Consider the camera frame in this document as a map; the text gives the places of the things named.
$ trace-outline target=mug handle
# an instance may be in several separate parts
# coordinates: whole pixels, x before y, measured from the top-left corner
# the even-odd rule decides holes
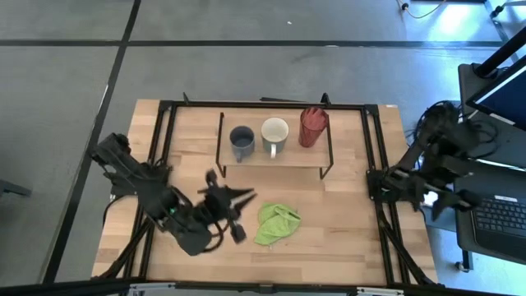
[[[276,144],[270,145],[270,158],[276,158]]]
[[[241,161],[242,161],[242,153],[241,152],[236,152],[234,154],[236,155],[236,161],[238,162],[238,164],[240,164]]]

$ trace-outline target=green cloth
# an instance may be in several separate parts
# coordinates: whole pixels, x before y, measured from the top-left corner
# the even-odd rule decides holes
[[[254,242],[266,246],[293,234],[302,218],[286,205],[265,203],[260,209],[258,220],[260,228]]]

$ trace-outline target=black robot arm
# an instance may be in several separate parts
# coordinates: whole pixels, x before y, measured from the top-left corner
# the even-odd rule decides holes
[[[446,207],[471,210],[481,198],[467,191],[453,192],[450,184],[470,175],[468,151],[479,144],[478,131],[470,121],[459,123],[459,111],[452,104],[436,104],[424,115],[418,137],[400,162],[368,172],[369,189],[382,201],[409,201],[414,210],[420,208],[426,194],[435,192],[434,220]],[[422,166],[415,169],[421,156]]]
[[[91,157],[111,181],[112,194],[137,195],[148,220],[159,230],[169,231],[186,253],[195,256],[215,250],[223,242],[227,228],[235,243],[246,238],[237,220],[242,208],[256,196],[253,189],[220,187],[215,172],[210,170],[205,176],[206,188],[199,191],[205,199],[194,206],[176,187],[167,186],[171,170],[167,165],[139,163],[130,153],[128,139],[111,134],[93,149]],[[221,220],[226,220],[223,229],[218,223]],[[218,233],[212,234],[210,225],[215,225]],[[219,240],[208,247],[213,237]]]

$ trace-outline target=monitor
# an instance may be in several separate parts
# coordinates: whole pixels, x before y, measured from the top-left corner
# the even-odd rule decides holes
[[[468,99],[466,104],[526,131],[526,56]]]

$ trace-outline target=wooden table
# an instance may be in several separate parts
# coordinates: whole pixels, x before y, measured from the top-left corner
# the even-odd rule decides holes
[[[136,104],[128,133],[131,152],[147,159],[155,125],[158,100]],[[385,147],[390,164],[407,150],[399,110],[379,106]],[[229,109],[179,107],[168,163],[170,183],[197,202],[205,186],[205,171],[215,168],[219,114],[290,116],[291,109]],[[227,235],[215,252],[188,256],[171,234],[155,231],[148,268],[151,280],[223,282],[273,282],[287,284],[385,284],[381,245],[374,205],[368,198],[368,168],[360,113],[329,110],[334,160],[332,170],[320,180],[318,169],[283,167],[229,167],[230,187],[254,187],[257,198],[242,213],[247,240],[236,245]],[[164,139],[166,122],[161,129]],[[370,118],[376,163],[380,157]],[[272,247],[253,242],[258,228],[257,211],[264,201],[284,203],[298,210],[302,224],[295,234]],[[127,244],[136,212],[136,198],[116,202],[108,212],[100,239],[93,275],[104,272]],[[429,278],[437,280],[423,215],[408,203],[397,205],[404,245]],[[138,273],[141,246],[133,275]],[[391,246],[394,277],[400,281],[396,251]]]

